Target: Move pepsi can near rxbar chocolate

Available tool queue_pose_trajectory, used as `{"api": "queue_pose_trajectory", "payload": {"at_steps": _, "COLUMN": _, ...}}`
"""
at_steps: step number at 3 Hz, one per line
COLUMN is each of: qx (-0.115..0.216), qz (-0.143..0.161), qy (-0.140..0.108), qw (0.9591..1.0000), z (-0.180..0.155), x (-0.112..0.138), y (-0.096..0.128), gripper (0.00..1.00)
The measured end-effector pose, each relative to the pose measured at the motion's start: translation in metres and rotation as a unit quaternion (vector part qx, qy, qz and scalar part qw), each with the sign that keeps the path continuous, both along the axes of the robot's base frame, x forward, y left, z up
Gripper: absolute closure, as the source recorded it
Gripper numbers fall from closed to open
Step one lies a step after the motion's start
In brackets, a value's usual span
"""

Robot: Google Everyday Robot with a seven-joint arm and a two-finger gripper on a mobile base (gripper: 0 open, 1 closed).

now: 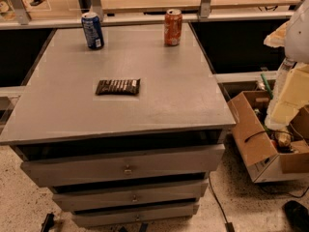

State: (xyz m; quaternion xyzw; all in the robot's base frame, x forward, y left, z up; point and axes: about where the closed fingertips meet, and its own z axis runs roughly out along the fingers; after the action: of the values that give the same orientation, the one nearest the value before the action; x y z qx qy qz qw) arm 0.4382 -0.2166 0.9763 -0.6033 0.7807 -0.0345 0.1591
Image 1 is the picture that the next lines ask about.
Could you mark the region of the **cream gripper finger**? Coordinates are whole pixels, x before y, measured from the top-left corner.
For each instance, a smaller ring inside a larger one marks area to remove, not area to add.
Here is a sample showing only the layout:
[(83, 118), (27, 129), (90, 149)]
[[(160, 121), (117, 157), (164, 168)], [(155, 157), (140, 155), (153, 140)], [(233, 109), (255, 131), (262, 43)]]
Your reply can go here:
[(309, 103), (309, 72), (305, 69), (289, 71), (279, 100), (271, 112), (272, 122), (288, 125), (299, 109)]
[(267, 35), (266, 38), (264, 39), (264, 45), (274, 47), (274, 48), (284, 47), (286, 32), (287, 32), (287, 25), (288, 23), (285, 22), (282, 25), (280, 25), (275, 31)]

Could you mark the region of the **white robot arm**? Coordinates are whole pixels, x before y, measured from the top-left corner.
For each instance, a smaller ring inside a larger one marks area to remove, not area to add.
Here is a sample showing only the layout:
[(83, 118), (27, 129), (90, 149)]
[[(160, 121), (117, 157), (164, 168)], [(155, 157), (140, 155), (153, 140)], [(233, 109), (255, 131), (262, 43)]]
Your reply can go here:
[(268, 35), (264, 44), (283, 46), (285, 51), (265, 119), (269, 129), (281, 130), (309, 103), (309, 0), (299, 6), (288, 22)]

